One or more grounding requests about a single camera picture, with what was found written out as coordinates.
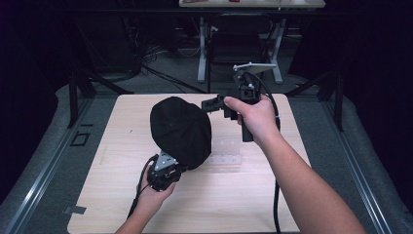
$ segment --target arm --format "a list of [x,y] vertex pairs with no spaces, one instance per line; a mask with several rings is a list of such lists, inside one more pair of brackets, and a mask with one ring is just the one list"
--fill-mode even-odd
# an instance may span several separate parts
[[226,97],[225,104],[244,118],[266,155],[291,214],[303,233],[365,233],[343,199],[285,141],[270,100],[255,105]]
[[167,197],[173,192],[176,183],[170,185],[167,190],[158,192],[151,187],[147,186],[148,167],[143,175],[142,180],[142,192],[139,195],[137,206],[133,211],[133,214],[122,224],[122,226],[116,231],[116,233],[141,233],[148,224],[149,220],[155,215],[155,213],[161,208]]

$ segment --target handheld controller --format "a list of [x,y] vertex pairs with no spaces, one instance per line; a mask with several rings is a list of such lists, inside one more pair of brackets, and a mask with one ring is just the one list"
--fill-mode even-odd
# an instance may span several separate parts
[[[238,98],[239,100],[248,103],[255,104],[260,100],[260,93],[256,84],[252,82],[248,73],[243,70],[236,70],[234,75],[234,80],[236,82],[236,90],[228,92],[229,97]],[[201,103],[202,110],[205,112],[217,111],[219,109],[224,110],[224,118],[230,117],[231,120],[237,120],[238,114],[236,111],[228,108],[224,104],[225,96],[218,95],[216,98],[204,100]],[[253,141],[252,133],[246,127],[244,120],[242,119],[242,132],[243,132],[243,142]]]
[[181,174],[186,170],[187,167],[180,165],[172,156],[161,151],[154,164],[149,168],[147,177],[149,186],[157,191],[164,191],[173,182],[178,182]]

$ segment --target black curtain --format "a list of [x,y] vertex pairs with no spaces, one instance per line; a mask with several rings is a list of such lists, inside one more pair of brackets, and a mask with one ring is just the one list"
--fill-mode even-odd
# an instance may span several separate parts
[[67,84],[50,23],[36,3],[0,3],[1,202],[53,119],[56,90]]
[[342,70],[344,94],[355,104],[363,127],[410,211],[413,211],[412,9],[412,4],[374,1],[354,9],[365,13],[360,21],[340,20],[334,24],[334,21],[314,20],[305,31],[289,70],[310,80],[317,78],[334,67],[343,55],[352,28],[362,25],[353,35],[360,44]]

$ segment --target black hat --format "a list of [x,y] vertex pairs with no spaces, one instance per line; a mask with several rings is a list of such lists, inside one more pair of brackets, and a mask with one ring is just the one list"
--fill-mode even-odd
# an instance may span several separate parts
[[168,97],[152,107],[152,138],[158,146],[189,170],[198,168],[211,150],[207,114],[180,97]]

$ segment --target wooden tabletop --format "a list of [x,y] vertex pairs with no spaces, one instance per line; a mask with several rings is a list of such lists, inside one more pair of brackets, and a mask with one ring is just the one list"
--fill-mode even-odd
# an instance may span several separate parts
[[323,8],[323,0],[179,0],[180,7],[199,8]]
[[[127,95],[114,106],[73,214],[70,233],[113,233],[128,216],[135,187],[146,161],[160,153],[150,133],[152,106],[175,96],[201,105],[216,95]],[[309,164],[288,100],[274,95],[281,115],[282,135]],[[212,153],[194,171],[182,174],[175,190],[146,226],[146,233],[274,232],[275,178],[254,142],[242,142],[241,127],[208,114]],[[280,196],[282,231],[298,231]]]

